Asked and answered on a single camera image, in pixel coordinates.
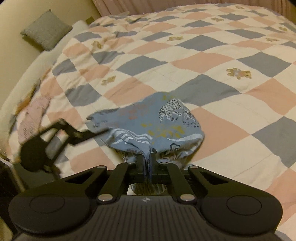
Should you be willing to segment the checkered pink blue quilt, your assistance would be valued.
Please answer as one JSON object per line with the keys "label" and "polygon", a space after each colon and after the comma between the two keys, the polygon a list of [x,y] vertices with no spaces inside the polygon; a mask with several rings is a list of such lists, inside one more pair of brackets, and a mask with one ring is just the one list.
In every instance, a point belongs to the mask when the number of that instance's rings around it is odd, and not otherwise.
{"label": "checkered pink blue quilt", "polygon": [[283,16],[242,4],[105,16],[38,77],[31,107],[50,100],[39,129],[63,118],[84,130],[94,112],[178,98],[205,133],[190,162],[274,195],[278,234],[295,240],[295,25]]}

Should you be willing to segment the pink patterned folded garment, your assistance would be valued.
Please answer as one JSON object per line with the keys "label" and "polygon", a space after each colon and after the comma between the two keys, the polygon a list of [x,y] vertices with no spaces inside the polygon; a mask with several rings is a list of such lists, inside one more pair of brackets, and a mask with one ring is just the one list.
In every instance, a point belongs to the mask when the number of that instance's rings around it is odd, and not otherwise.
{"label": "pink patterned folded garment", "polygon": [[26,108],[25,117],[18,129],[18,142],[20,144],[25,143],[39,132],[43,115],[49,106],[50,100],[49,96],[41,96]]}

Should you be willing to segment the grey square cushion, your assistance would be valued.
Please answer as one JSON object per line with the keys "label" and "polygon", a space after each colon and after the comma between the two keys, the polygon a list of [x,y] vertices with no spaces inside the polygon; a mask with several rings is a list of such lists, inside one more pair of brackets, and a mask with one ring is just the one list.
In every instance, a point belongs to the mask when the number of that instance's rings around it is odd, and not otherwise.
{"label": "grey square cushion", "polygon": [[51,51],[72,29],[71,25],[66,24],[48,10],[23,29],[21,35],[45,51]]}

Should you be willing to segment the pink curtain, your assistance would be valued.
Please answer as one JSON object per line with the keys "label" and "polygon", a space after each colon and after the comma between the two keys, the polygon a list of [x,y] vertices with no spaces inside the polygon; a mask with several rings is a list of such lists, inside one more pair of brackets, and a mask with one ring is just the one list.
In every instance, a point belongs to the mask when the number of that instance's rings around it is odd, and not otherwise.
{"label": "pink curtain", "polygon": [[132,15],[146,14],[194,4],[244,4],[260,6],[284,14],[292,1],[96,0],[93,3],[101,16],[109,16],[127,11]]}

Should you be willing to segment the white pillow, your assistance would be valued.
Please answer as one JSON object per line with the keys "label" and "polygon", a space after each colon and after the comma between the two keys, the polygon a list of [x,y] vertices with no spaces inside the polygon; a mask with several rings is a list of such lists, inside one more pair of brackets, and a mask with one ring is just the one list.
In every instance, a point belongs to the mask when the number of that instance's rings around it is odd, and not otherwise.
{"label": "white pillow", "polygon": [[54,64],[66,44],[79,33],[88,30],[89,26],[82,20],[77,21],[72,30],[63,37],[51,51],[43,51],[23,73],[1,106],[1,143],[9,136],[9,122],[13,111],[21,99],[26,96],[33,85]]}

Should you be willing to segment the blue leopard print garment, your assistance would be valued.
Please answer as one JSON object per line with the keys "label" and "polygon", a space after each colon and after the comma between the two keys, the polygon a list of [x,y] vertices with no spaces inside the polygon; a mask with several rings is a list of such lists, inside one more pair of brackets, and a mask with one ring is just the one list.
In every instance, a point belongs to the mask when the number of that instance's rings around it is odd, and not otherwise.
{"label": "blue leopard print garment", "polygon": [[171,162],[180,169],[203,143],[205,134],[191,111],[170,93],[156,92],[123,108],[90,114],[87,127],[100,141],[130,162],[145,160],[147,179],[155,162]]}

